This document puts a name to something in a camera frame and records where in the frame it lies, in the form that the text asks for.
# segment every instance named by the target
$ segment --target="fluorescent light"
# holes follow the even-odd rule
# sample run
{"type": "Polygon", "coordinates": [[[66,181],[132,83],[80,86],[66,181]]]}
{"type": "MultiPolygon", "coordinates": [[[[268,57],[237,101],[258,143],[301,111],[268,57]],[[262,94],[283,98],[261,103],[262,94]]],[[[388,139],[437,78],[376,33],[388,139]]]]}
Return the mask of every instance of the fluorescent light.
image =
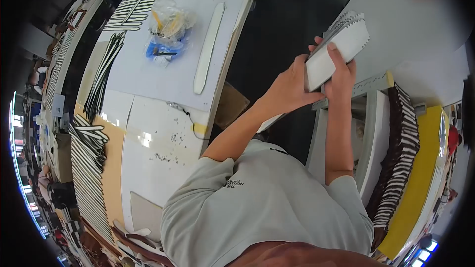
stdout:
{"type": "Polygon", "coordinates": [[[10,152],[11,152],[11,157],[13,158],[13,166],[15,168],[15,173],[17,174],[17,181],[18,181],[18,189],[23,196],[23,200],[25,201],[25,207],[27,208],[27,211],[30,213],[31,219],[33,220],[33,223],[36,225],[36,228],[38,229],[39,234],[43,239],[46,238],[46,236],[43,234],[41,229],[39,228],[39,224],[36,221],[36,218],[33,214],[33,211],[31,210],[29,206],[29,202],[27,199],[27,195],[25,194],[25,190],[23,190],[23,184],[21,183],[21,177],[20,177],[20,170],[18,169],[18,161],[16,156],[16,151],[15,151],[15,130],[14,130],[14,121],[15,121],[15,98],[16,98],[17,92],[15,91],[13,93],[13,100],[10,102],[10,118],[9,118],[9,127],[10,127],[10,152]]]}
{"type": "Polygon", "coordinates": [[[419,254],[419,259],[423,260],[423,261],[426,261],[427,258],[430,257],[430,252],[426,251],[426,250],[423,250],[420,252],[419,254]]]}
{"type": "Polygon", "coordinates": [[[415,260],[414,263],[412,263],[412,267],[421,267],[422,265],[424,265],[424,263],[420,260],[415,260]]]}
{"type": "Polygon", "coordinates": [[[432,240],[432,244],[431,244],[428,248],[426,248],[426,249],[427,249],[428,251],[433,251],[433,250],[436,249],[437,245],[438,245],[438,243],[437,243],[436,241],[433,241],[433,240],[432,240]]]}

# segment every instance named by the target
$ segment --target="brown fabric stack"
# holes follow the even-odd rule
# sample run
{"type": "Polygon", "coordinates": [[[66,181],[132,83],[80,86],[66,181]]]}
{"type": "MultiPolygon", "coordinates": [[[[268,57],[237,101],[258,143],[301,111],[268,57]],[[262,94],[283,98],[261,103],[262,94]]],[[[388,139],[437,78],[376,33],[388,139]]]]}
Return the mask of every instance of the brown fabric stack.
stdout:
{"type": "Polygon", "coordinates": [[[388,89],[388,96],[389,149],[381,162],[381,174],[366,207],[374,225],[371,251],[376,250],[388,233],[389,221],[399,205],[420,148],[419,126],[409,95],[394,83],[388,89]]]}
{"type": "Polygon", "coordinates": [[[101,244],[88,232],[83,232],[79,240],[86,255],[95,267],[111,267],[107,255],[101,251],[101,244]]]}

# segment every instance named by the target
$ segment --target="stack of white pieces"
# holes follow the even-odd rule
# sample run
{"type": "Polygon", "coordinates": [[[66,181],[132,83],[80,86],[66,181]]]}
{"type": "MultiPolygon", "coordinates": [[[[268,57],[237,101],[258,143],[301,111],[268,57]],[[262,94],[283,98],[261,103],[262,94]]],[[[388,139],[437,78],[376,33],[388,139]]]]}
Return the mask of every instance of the stack of white pieces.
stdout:
{"type": "MultiPolygon", "coordinates": [[[[307,92],[315,91],[335,72],[335,65],[328,55],[327,44],[333,42],[345,62],[351,61],[368,43],[370,35],[366,29],[363,13],[347,11],[328,28],[323,35],[321,44],[310,54],[306,61],[306,76],[304,81],[307,92]]],[[[274,116],[265,121],[258,130],[262,132],[270,127],[284,114],[274,116]]]]}

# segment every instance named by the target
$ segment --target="stack of strips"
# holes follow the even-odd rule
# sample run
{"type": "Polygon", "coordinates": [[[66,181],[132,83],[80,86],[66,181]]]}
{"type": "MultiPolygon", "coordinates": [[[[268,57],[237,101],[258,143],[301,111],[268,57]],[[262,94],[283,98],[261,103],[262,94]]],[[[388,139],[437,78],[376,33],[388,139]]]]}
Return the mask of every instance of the stack of strips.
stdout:
{"type": "Polygon", "coordinates": [[[381,174],[366,207],[375,232],[372,251],[388,233],[389,221],[400,203],[420,148],[419,127],[409,95],[396,83],[388,89],[388,94],[389,149],[381,162],[381,174]]]}
{"type": "Polygon", "coordinates": [[[61,43],[63,42],[64,40],[64,33],[61,35],[61,37],[59,38],[59,40],[57,41],[56,45],[53,47],[53,50],[51,51],[51,55],[52,57],[51,58],[54,58],[55,55],[58,53],[58,50],[59,48],[61,47],[61,43]]]}
{"type": "Polygon", "coordinates": [[[122,0],[104,31],[138,31],[155,0],[122,0]]]}
{"type": "Polygon", "coordinates": [[[66,57],[66,54],[69,49],[69,45],[71,44],[76,31],[77,31],[77,28],[71,31],[68,34],[68,36],[64,38],[61,44],[61,49],[59,49],[59,51],[57,52],[58,57],[56,59],[56,65],[53,68],[53,71],[51,72],[51,77],[49,78],[49,85],[48,85],[48,91],[47,91],[47,96],[46,96],[46,106],[48,107],[49,111],[53,109],[53,98],[55,96],[56,83],[58,81],[59,72],[61,71],[64,58],[66,57]]]}
{"type": "Polygon", "coordinates": [[[99,68],[95,73],[94,82],[89,91],[89,95],[87,95],[86,102],[84,103],[87,120],[91,123],[95,116],[102,110],[107,79],[109,78],[112,63],[119,51],[122,49],[124,39],[125,31],[112,34],[105,49],[105,54],[99,64],[99,68]]]}
{"type": "MultiPolygon", "coordinates": [[[[327,45],[333,42],[341,53],[345,62],[350,62],[370,40],[366,29],[363,13],[347,11],[328,28],[323,35],[321,44],[310,54],[306,61],[306,75],[304,87],[306,92],[313,92],[335,72],[335,64],[328,55],[327,45]]],[[[258,130],[262,132],[270,127],[284,114],[274,116],[265,121],[258,130]]]]}
{"type": "Polygon", "coordinates": [[[77,247],[81,247],[81,244],[79,243],[79,231],[80,231],[80,227],[79,227],[79,223],[77,221],[69,221],[68,223],[66,223],[66,226],[67,226],[67,231],[69,233],[69,235],[73,238],[74,240],[74,243],[77,247]]]}
{"type": "Polygon", "coordinates": [[[109,140],[101,131],[103,129],[104,126],[90,125],[80,115],[74,116],[69,125],[71,163],[77,207],[81,216],[113,243],[101,181],[106,159],[105,144],[109,140]]]}

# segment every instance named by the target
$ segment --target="window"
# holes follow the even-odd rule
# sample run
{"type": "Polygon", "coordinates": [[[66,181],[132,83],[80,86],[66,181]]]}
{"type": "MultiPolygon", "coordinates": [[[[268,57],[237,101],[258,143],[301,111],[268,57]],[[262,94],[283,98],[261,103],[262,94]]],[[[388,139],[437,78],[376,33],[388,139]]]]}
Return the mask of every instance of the window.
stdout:
{"type": "Polygon", "coordinates": [[[436,249],[437,245],[438,245],[438,243],[437,243],[436,241],[432,241],[432,244],[431,244],[428,248],[426,248],[426,249],[427,249],[428,251],[432,252],[432,251],[434,251],[434,250],[436,249]]]}
{"type": "Polygon", "coordinates": [[[423,250],[422,252],[420,252],[419,254],[419,259],[423,260],[423,261],[427,261],[427,259],[430,257],[430,252],[426,251],[426,250],[423,250]]]}
{"type": "Polygon", "coordinates": [[[412,263],[412,267],[421,267],[424,265],[424,263],[421,260],[415,260],[414,263],[412,263]]]}

